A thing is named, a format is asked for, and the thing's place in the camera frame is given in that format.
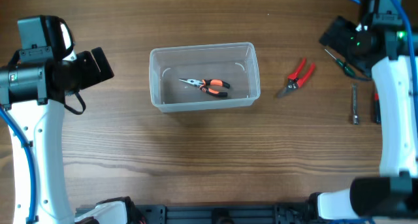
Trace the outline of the red handled cutter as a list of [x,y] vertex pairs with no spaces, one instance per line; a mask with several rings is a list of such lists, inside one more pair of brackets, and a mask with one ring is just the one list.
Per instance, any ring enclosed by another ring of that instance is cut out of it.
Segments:
[[300,73],[302,72],[303,68],[306,64],[306,58],[304,57],[302,61],[300,62],[299,66],[295,69],[294,72],[292,72],[287,77],[287,84],[286,86],[278,93],[277,97],[281,98],[284,97],[298,89],[300,89],[311,77],[311,75],[314,73],[316,69],[316,64],[311,63],[309,66],[309,69],[305,73],[304,76],[300,77]]

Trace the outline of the clear plastic container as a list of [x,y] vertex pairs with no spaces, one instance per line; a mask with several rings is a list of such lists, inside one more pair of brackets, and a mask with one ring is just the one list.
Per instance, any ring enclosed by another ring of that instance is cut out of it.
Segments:
[[[228,93],[213,97],[179,81],[218,79],[230,84]],[[156,48],[150,53],[150,97],[161,112],[182,112],[250,106],[261,95],[259,66],[250,42]]]

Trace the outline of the orange black needle-nose pliers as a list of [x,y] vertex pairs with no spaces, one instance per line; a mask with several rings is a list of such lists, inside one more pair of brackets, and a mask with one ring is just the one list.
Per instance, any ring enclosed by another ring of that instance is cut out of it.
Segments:
[[210,86],[219,86],[226,89],[229,89],[231,86],[229,83],[224,82],[222,80],[218,79],[202,79],[202,80],[196,80],[196,79],[187,79],[187,78],[180,78],[179,81],[185,82],[186,84],[192,85],[202,92],[211,95],[213,97],[227,97],[228,93],[224,91],[217,91]]

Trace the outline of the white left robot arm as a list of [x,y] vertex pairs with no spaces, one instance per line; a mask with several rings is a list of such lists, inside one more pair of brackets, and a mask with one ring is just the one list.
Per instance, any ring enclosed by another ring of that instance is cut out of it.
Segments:
[[1,68],[1,117],[7,123],[14,160],[14,223],[142,223],[129,197],[107,199],[75,217],[67,196],[62,153],[67,95],[113,77],[102,48],[72,57],[50,52]]

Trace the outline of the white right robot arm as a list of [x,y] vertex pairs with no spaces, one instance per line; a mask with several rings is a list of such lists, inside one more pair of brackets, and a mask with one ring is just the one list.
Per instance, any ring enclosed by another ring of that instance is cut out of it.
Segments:
[[357,0],[359,23],[337,18],[321,44],[374,81],[382,153],[379,176],[310,196],[307,220],[359,223],[417,218],[417,30],[402,0]]

